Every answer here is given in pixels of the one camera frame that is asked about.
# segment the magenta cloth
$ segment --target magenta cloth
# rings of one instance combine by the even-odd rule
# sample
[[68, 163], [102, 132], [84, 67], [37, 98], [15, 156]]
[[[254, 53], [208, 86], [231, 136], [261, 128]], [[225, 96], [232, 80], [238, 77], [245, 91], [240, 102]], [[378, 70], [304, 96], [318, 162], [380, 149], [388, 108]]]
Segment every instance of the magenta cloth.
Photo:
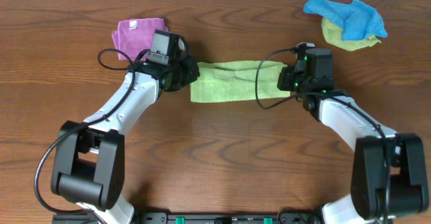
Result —
[[[169, 31], [160, 18], [125, 20], [119, 22], [118, 30], [112, 32], [112, 40], [116, 49], [135, 59], [140, 51], [151, 48], [156, 30]], [[119, 54], [119, 59], [126, 58]]]

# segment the green cloth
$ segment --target green cloth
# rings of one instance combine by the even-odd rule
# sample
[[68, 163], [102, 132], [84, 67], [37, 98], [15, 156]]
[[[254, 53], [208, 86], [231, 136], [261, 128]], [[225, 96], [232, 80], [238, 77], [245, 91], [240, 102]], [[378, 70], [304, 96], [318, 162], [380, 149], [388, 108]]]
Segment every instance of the green cloth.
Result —
[[[191, 101], [199, 103], [254, 100], [256, 69], [260, 61], [197, 63], [201, 76], [190, 86]], [[290, 95], [277, 88], [283, 63], [265, 61], [259, 71], [259, 99]]]
[[367, 39], [352, 41], [352, 40], [341, 40], [343, 29], [332, 23], [327, 18], [322, 19], [322, 31], [325, 40], [334, 46], [339, 48], [354, 51], [367, 46], [374, 46], [377, 42], [382, 43], [377, 39], [376, 35], [371, 35]]

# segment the yellow cloth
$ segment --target yellow cloth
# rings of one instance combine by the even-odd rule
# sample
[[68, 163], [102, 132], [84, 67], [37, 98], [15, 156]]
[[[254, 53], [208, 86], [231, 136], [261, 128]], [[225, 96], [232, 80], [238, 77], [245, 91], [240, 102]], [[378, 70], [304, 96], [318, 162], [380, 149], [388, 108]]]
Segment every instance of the yellow cloth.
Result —
[[[260, 61], [229, 63], [197, 63], [201, 76], [190, 84], [192, 102], [233, 102], [255, 100], [256, 69]], [[284, 98], [288, 91], [277, 88], [278, 76], [285, 65], [265, 61], [259, 71], [258, 93], [260, 99]]]
[[379, 39], [377, 39], [376, 35], [371, 35], [367, 39], [359, 41], [341, 40], [343, 29], [332, 23], [327, 18], [322, 19], [322, 31], [323, 37], [325, 37], [325, 40], [329, 44], [338, 46], [339, 48], [348, 51], [358, 50], [367, 46], [374, 46], [377, 42], [382, 43]]

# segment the towel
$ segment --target towel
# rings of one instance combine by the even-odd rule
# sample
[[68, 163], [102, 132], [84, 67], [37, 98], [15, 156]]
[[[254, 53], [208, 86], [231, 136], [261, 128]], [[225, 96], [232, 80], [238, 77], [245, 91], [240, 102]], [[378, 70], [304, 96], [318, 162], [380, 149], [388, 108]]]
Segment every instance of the towel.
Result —
[[349, 5], [328, 0], [309, 0], [304, 12], [319, 14], [343, 28], [342, 40], [363, 40], [371, 35], [388, 36], [377, 10], [359, 0], [353, 0]]
[[377, 39], [376, 35], [371, 35], [368, 38], [358, 41], [342, 40], [341, 35], [343, 34], [343, 29], [332, 23], [327, 18], [322, 19], [322, 32], [323, 37], [329, 44], [348, 51], [358, 50], [367, 46], [374, 46], [377, 42], [382, 43]]
[[[191, 101], [199, 103], [254, 100], [256, 69], [260, 61], [197, 63], [201, 76], [190, 86]], [[259, 71], [259, 99], [288, 97], [277, 88], [283, 63], [265, 61]]]
[[[151, 48], [156, 30], [169, 31], [160, 18], [125, 20], [119, 22], [118, 30], [112, 32], [112, 41], [116, 49], [133, 60], [140, 51]], [[118, 56], [120, 60], [126, 59], [121, 54]]]

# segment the green connector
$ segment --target green connector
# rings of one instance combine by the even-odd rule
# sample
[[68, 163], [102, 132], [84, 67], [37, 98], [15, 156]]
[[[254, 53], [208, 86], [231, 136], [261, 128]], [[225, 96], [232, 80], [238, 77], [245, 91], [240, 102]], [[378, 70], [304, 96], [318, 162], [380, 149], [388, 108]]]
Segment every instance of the green connector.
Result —
[[272, 224], [272, 218], [271, 217], [265, 217], [263, 219], [263, 224]]
[[186, 223], [186, 219], [184, 217], [177, 217], [175, 219], [175, 224], [185, 224]]

